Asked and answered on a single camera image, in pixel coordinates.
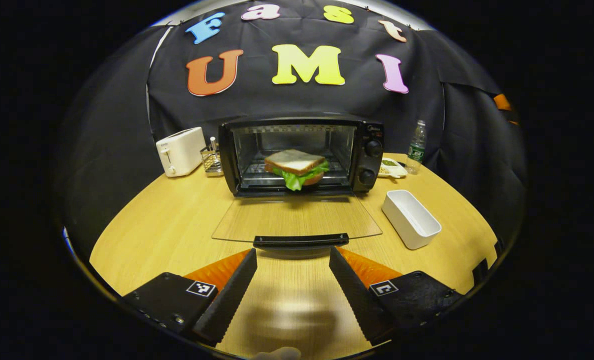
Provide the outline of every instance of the bottle label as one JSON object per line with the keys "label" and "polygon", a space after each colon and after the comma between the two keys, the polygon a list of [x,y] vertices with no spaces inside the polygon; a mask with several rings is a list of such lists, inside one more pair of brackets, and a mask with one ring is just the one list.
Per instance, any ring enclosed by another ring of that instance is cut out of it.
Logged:
{"label": "bottle label", "polygon": [[408,158],[415,160],[416,162],[421,162],[421,159],[424,157],[424,148],[411,145],[408,148]]}

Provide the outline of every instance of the white rectangular container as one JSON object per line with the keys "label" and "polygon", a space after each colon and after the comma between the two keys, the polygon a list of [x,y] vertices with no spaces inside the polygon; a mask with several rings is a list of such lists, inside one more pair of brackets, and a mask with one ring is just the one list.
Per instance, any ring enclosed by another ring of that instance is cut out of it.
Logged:
{"label": "white rectangular container", "polygon": [[164,137],[155,143],[166,176],[190,174],[202,163],[200,150],[206,147],[201,127],[193,127]]}
{"label": "white rectangular container", "polygon": [[411,250],[427,246],[442,230],[435,217],[406,190],[388,191],[381,210]]}

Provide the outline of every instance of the white toaster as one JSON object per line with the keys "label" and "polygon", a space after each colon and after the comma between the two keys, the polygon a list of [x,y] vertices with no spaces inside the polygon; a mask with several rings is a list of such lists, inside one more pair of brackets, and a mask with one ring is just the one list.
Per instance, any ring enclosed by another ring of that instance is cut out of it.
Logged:
{"label": "white toaster", "polygon": [[202,163],[199,153],[206,147],[201,127],[193,127],[164,137],[155,143],[164,173],[169,178],[184,176]]}

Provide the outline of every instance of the white plate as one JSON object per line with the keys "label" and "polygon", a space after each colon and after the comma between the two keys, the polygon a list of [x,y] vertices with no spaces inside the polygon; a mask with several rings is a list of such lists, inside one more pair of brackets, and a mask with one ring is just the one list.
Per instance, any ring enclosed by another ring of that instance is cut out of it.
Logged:
{"label": "white plate", "polygon": [[[393,162],[395,165],[386,165],[384,164],[384,161],[389,161],[389,162]],[[379,178],[402,178],[404,176],[406,176],[409,172],[406,171],[406,169],[404,168],[404,166],[401,166],[399,164],[399,162],[388,158],[388,157],[382,157],[381,158],[381,166],[379,167],[379,174],[377,174],[377,176]]]}

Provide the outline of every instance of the wooden table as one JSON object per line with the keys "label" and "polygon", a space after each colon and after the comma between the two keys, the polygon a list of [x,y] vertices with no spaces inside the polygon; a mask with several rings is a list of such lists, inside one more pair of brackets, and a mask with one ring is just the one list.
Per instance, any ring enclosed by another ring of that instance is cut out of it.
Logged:
{"label": "wooden table", "polygon": [[[404,154],[385,157],[405,162]],[[382,212],[386,192],[410,191],[439,221],[427,246],[409,250]],[[455,189],[423,167],[404,178],[378,178],[361,203],[383,231],[351,239],[344,248],[402,274],[424,271],[465,294],[472,270],[497,259],[496,237],[482,215]],[[233,203],[223,177],[206,177],[200,166],[188,176],[156,178],[105,228],[90,256],[120,295],[162,272],[186,275],[251,243],[212,239]],[[332,359],[370,349],[327,256],[283,259],[257,252],[258,269],[217,350],[242,357],[292,346],[303,359]]]}

